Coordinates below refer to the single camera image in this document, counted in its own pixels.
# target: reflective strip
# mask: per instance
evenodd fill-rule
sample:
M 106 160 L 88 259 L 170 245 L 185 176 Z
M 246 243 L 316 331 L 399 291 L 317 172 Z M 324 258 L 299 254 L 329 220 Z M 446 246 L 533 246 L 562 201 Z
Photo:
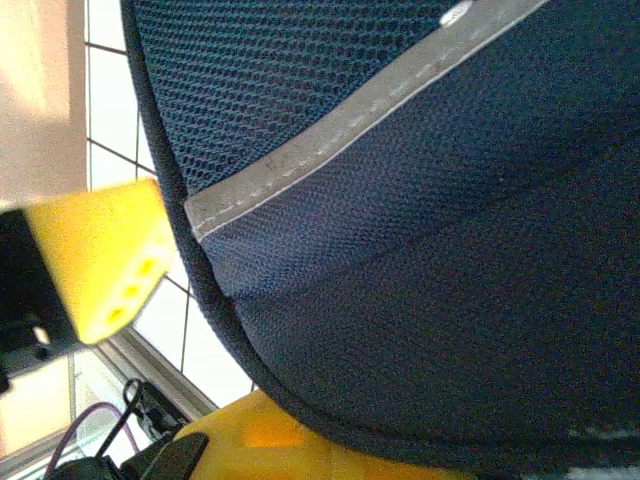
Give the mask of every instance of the reflective strip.
M 422 89 L 547 1 L 478 0 L 466 5 L 467 10 L 453 22 L 443 22 L 442 28 L 400 55 L 304 132 L 190 197 L 185 210 L 196 239 L 201 241 L 326 165 Z

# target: yellow object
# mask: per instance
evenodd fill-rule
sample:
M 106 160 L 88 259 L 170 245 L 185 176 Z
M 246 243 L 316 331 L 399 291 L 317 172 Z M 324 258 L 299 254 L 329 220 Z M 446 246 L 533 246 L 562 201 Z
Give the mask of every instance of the yellow object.
M 261 391 L 190 423 L 176 436 L 209 437 L 190 480 L 472 480 L 335 445 L 281 410 Z
M 24 212 L 85 344 L 113 335 L 135 317 L 176 249 L 151 179 L 62 197 Z

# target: white stitching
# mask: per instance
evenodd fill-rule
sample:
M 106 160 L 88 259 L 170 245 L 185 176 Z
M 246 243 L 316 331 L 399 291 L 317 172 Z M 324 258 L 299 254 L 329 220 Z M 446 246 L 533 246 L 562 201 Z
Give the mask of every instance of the white stitching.
M 499 14 L 497 19 L 500 20 L 504 17 L 505 15 L 505 11 L 506 10 L 502 10 Z M 469 35 L 469 40 L 475 40 L 481 33 L 483 33 L 487 28 L 489 27 L 489 25 L 485 25 L 483 28 L 478 29 L 473 31 L 470 35 Z M 454 47 L 450 50 L 448 50 L 447 52 L 443 53 L 440 56 L 440 61 L 444 62 L 449 55 L 456 50 L 457 47 Z M 415 75 L 415 78 L 419 78 L 422 77 L 425 73 L 427 73 L 427 71 L 429 71 L 431 69 L 431 67 L 433 66 L 432 63 L 429 63 L 427 65 L 425 65 L 424 67 L 422 67 Z M 377 110 L 380 109 L 380 107 L 382 105 L 384 105 L 386 103 L 386 100 L 388 100 L 391 97 L 395 97 L 397 95 L 399 95 L 408 85 L 408 81 L 404 81 L 403 83 L 401 83 L 400 85 L 398 85 L 398 87 L 396 87 L 395 89 L 391 90 L 387 96 L 387 99 L 383 100 L 383 99 L 377 99 L 375 100 L 371 106 L 367 109 L 368 112 L 370 113 L 375 113 Z M 353 129 L 355 127 L 357 127 L 362 120 L 364 120 L 364 118 L 366 117 L 366 114 L 362 114 L 360 115 L 358 118 L 356 118 L 355 120 L 353 120 L 351 123 L 349 123 L 349 129 Z M 314 156 L 321 156 L 324 155 L 325 153 L 327 153 L 330 150 L 330 146 L 334 143 L 336 143 L 338 140 L 340 140 L 343 136 L 345 136 L 347 134 L 347 132 L 342 131 L 339 132 L 338 134 L 334 135 L 327 143 L 324 144 L 324 146 L 322 148 L 320 148 L 319 150 L 317 150 L 315 152 Z M 309 163 L 311 161 L 312 157 L 307 157 L 304 160 L 301 160 L 298 165 L 291 169 L 291 170 L 287 170 L 286 172 L 282 173 L 281 178 L 284 177 L 290 177 L 291 175 L 293 175 L 296 171 L 300 170 L 300 168 L 302 168 L 304 165 L 306 165 L 307 163 Z M 268 182 L 265 184 L 264 188 L 261 188 L 259 190 L 256 190 L 252 193 L 249 194 L 250 197 L 257 197 L 259 195 L 261 195 L 264 192 L 267 192 L 269 190 L 271 190 L 271 188 L 273 187 L 274 183 L 273 182 Z M 210 222 L 210 221 L 214 221 L 218 216 L 222 215 L 223 213 L 227 213 L 230 210 L 233 210 L 239 206 L 242 206 L 246 203 L 246 201 L 237 201 L 234 204 L 231 204 L 229 206 L 227 206 L 226 208 L 224 208 L 223 210 L 220 210 L 216 213 L 214 213 L 213 215 L 207 217 L 206 219 L 204 219 L 202 222 L 200 222 L 198 225 L 196 225 L 193 229 L 194 231 L 198 231 L 204 224 Z

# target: black cable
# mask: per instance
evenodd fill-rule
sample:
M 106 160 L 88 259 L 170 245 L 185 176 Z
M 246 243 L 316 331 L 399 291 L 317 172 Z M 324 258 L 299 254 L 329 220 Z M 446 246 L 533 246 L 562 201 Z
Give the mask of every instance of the black cable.
M 129 391 L 129 389 L 134 383 L 136 384 L 136 387 L 137 387 L 136 393 L 133 394 L 133 398 L 129 402 L 129 399 L 127 398 L 127 392 Z M 105 452 L 113 442 L 113 439 L 116 438 L 116 435 L 118 434 L 120 429 L 124 426 L 125 423 L 127 423 L 127 420 L 129 420 L 129 417 L 131 416 L 136 406 L 138 405 L 138 402 L 140 401 L 141 395 L 142 395 L 142 380 L 137 378 L 132 378 L 131 380 L 127 381 L 122 391 L 122 397 L 124 398 L 124 403 L 127 405 L 127 408 L 122 414 L 122 416 L 120 417 L 120 419 L 118 420 L 118 422 L 113 426 L 113 428 L 109 432 L 109 435 L 107 435 L 107 438 L 104 440 L 102 445 L 100 445 L 100 448 L 98 449 L 98 453 L 96 453 L 95 455 L 96 458 L 100 458 L 104 456 Z

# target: gray reflective stripe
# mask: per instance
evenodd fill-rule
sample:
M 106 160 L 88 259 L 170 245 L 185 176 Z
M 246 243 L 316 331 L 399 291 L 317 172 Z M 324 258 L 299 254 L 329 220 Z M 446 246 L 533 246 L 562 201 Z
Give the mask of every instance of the gray reflective stripe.
M 202 240 L 327 164 L 411 97 L 548 0 L 478 0 L 457 21 L 417 43 L 301 134 L 187 200 Z

